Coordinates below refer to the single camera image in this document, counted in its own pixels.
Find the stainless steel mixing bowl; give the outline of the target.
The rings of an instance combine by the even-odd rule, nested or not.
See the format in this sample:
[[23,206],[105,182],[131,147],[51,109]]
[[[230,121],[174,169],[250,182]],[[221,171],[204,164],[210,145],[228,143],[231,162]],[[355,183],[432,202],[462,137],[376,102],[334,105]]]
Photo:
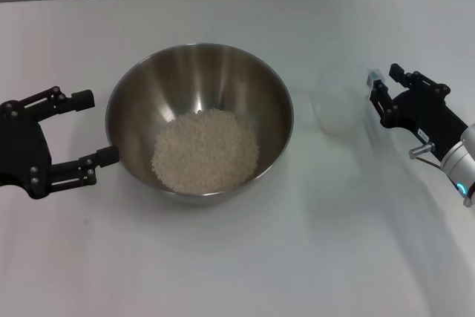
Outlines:
[[[153,173],[155,137],[176,117],[217,108],[232,111],[255,131],[255,172],[238,187],[204,195],[177,193]],[[258,182],[283,157],[294,108],[287,87],[263,60],[228,45],[197,43],[160,50],[138,62],[111,92],[105,112],[108,142],[125,170],[168,200],[208,206]]]

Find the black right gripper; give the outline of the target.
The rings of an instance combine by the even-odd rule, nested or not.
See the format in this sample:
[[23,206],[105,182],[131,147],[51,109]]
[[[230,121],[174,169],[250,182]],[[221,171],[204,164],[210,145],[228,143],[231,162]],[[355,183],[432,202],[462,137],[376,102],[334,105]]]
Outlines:
[[451,92],[450,88],[418,71],[406,73],[397,63],[390,66],[389,76],[409,89],[392,99],[381,71],[369,71],[369,100],[380,116],[380,123],[385,128],[406,129],[421,143],[434,144],[432,154],[441,161],[468,127],[446,106],[445,97]]

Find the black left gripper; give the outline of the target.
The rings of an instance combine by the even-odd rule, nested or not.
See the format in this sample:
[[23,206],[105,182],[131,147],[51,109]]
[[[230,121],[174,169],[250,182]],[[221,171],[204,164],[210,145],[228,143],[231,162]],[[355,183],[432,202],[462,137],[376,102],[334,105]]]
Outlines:
[[51,165],[51,157],[38,122],[49,117],[95,106],[91,90],[69,97],[54,86],[26,99],[0,105],[0,186],[18,186],[33,199],[53,192],[96,184],[96,168],[119,162],[116,146],[78,160]]

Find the clear plastic measuring cup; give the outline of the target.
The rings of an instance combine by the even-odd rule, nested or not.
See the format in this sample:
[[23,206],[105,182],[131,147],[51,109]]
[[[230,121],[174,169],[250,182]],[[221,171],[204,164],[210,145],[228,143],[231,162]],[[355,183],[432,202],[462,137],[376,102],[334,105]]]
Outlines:
[[351,62],[334,62],[317,75],[311,103],[323,132],[345,136],[361,125],[378,69],[367,69]]

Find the white rice grains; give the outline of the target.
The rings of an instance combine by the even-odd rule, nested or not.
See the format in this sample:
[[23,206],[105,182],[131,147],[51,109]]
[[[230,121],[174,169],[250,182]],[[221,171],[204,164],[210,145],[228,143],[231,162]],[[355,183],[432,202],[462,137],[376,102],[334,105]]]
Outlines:
[[172,191],[204,195],[244,183],[258,158],[251,127],[231,111],[213,108],[179,116],[160,130],[151,167]]

